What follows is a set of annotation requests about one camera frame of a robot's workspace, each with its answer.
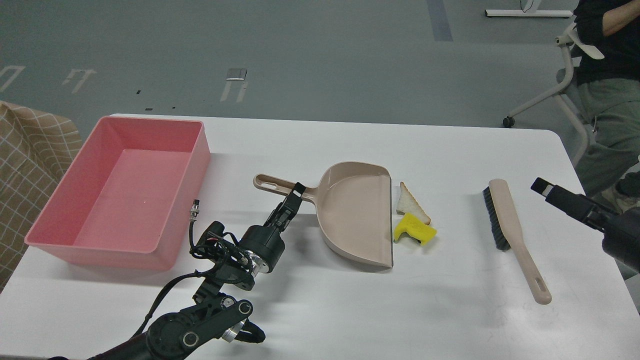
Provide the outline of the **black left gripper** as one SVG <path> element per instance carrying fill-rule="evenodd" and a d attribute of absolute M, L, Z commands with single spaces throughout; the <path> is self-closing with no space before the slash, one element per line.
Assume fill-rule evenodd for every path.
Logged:
<path fill-rule="evenodd" d="M 281 233 L 286 230 L 290 222 L 295 218 L 303 202 L 303 194 L 306 187 L 296 182 L 290 193 L 277 205 L 263 225 L 252 225 L 242 235 L 238 242 L 240 248 L 258 256 L 264 266 L 260 272 L 271 273 L 282 253 L 285 251 L 285 243 Z"/>

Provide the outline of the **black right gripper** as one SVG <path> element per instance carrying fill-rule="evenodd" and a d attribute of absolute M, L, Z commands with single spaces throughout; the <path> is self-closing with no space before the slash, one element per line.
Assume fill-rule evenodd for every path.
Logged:
<path fill-rule="evenodd" d="M 535 179 L 530 189 L 542 195 L 547 203 L 567 216 L 603 234 L 621 231 L 624 228 L 621 214 L 590 200 L 583 194 L 572 193 L 541 177 Z"/>

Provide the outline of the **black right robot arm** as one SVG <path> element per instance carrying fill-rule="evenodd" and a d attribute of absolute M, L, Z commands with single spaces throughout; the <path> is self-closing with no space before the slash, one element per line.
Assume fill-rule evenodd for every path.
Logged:
<path fill-rule="evenodd" d="M 622 214 L 601 205 L 584 194 L 576 194 L 564 187 L 536 178 L 531 190 L 544 196 L 545 201 L 562 210 L 572 219 L 604 234 L 602 249 L 627 267 L 640 270 L 640 212 L 633 207 Z"/>

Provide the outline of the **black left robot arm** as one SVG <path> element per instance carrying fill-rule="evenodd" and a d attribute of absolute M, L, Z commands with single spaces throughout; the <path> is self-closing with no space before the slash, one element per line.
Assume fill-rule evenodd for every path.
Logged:
<path fill-rule="evenodd" d="M 285 251 L 282 233 L 298 213 L 306 187 L 295 183 L 262 225 L 252 225 L 238 238 L 224 224 L 213 221 L 199 239 L 194 224 L 199 201 L 194 200 L 189 219 L 189 253 L 213 263 L 211 269 L 194 271 L 170 280 L 158 293 L 144 321 L 127 341 L 95 356 L 97 360 L 185 360 L 214 339 L 259 344 L 264 331 L 250 321 L 254 306 L 222 292 L 224 285 L 250 291 L 258 274 L 272 272 Z M 153 319 L 154 312 L 175 285 L 202 279 L 194 293 L 194 305 Z"/>

